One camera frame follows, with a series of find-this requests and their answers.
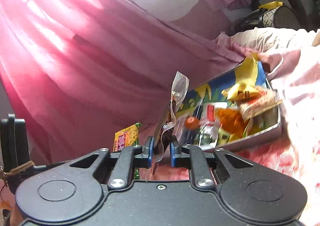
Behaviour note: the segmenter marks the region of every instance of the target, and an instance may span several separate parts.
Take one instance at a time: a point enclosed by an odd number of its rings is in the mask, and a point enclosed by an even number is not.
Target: person's hand
[[[21,222],[23,222],[23,220],[24,219],[23,219],[17,205],[15,205],[13,210],[11,211],[10,226],[18,226]]]

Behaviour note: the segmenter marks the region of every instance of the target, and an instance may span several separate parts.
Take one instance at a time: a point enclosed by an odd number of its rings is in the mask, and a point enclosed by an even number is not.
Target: silver bolt head
[[[204,179],[198,180],[197,185],[201,187],[208,187],[208,186],[214,185],[214,182],[211,179],[204,178]]]
[[[167,186],[163,185],[163,184],[160,184],[157,186],[158,190],[164,190],[167,188]]]
[[[113,180],[111,180],[111,182],[109,184],[114,188],[120,188],[125,185],[125,180],[113,179]]]

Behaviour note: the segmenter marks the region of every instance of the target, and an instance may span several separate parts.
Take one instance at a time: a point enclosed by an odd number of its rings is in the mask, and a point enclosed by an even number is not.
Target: pink bed sheet
[[[252,51],[236,44],[226,45],[242,54]],[[267,78],[283,100],[283,135],[238,154],[300,181],[308,193],[300,220],[306,226],[320,226],[320,48],[272,48],[259,53],[259,57],[270,66]],[[168,166],[159,166],[153,177],[187,178],[186,169]]]

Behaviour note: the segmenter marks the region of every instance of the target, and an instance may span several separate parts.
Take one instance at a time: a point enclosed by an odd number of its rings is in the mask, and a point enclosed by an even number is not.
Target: brown cord
[[[35,165],[34,162],[28,161],[28,162],[26,162],[26,163],[24,163],[22,165],[19,165],[16,168],[11,169],[7,173],[3,170],[3,167],[0,166],[0,179],[2,179],[4,181],[4,185],[7,186],[7,178],[9,176],[17,175],[20,172],[24,172],[25,170],[27,170],[28,168],[30,168],[30,167],[32,167],[34,165]]]

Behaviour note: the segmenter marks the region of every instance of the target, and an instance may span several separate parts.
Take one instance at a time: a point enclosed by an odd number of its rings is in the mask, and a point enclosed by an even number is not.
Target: person's arm
[[[21,222],[23,222],[23,217],[15,205],[10,215],[5,219],[4,226],[18,226]]]

